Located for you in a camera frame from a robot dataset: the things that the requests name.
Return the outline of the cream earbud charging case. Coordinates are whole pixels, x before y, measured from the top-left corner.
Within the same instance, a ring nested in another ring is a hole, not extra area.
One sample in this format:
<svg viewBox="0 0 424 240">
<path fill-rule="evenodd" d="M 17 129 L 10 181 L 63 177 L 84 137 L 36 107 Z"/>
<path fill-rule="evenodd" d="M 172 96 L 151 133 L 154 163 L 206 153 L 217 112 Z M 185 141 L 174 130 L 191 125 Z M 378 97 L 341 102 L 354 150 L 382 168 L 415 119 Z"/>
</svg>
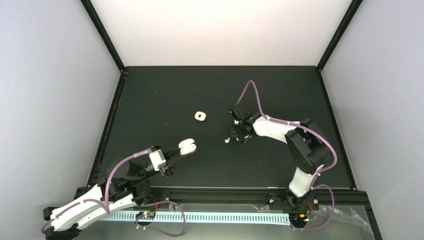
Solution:
<svg viewBox="0 0 424 240">
<path fill-rule="evenodd" d="M 193 138 L 188 138 L 178 144 L 179 154 L 181 156 L 189 155 L 196 151 L 197 146 Z"/>
</svg>

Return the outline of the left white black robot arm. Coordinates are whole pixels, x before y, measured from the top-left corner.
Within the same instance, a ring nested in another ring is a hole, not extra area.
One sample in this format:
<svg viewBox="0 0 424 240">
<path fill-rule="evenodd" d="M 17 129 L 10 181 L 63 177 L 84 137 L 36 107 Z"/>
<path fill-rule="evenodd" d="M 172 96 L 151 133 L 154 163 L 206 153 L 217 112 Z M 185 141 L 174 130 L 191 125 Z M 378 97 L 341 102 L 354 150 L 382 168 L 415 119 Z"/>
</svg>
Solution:
<svg viewBox="0 0 424 240">
<path fill-rule="evenodd" d="M 172 176 L 172 168 L 196 149 L 192 142 L 168 152 L 151 146 L 119 160 L 101 183 L 62 207 L 45 208 L 46 222 L 40 231 L 47 240 L 72 240 L 98 220 L 127 208 L 168 204 L 181 211 L 180 205 L 169 199 L 154 201 L 149 179 L 157 174 Z"/>
</svg>

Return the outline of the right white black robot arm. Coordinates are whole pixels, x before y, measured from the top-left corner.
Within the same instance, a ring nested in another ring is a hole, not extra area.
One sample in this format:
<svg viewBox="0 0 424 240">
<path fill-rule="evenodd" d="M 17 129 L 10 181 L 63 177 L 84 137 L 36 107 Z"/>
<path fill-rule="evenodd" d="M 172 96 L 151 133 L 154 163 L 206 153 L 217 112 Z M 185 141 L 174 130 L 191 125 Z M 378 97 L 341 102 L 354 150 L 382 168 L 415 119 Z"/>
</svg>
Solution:
<svg viewBox="0 0 424 240">
<path fill-rule="evenodd" d="M 240 113 L 235 107 L 229 110 L 234 123 L 229 124 L 230 137 L 244 144 L 253 136 L 268 137 L 287 144 L 296 165 L 289 183 L 285 204 L 293 210 L 305 203 L 305 195 L 331 159 L 337 162 L 335 149 L 324 138 L 318 125 L 311 119 L 285 121 L 260 113 Z"/>
</svg>

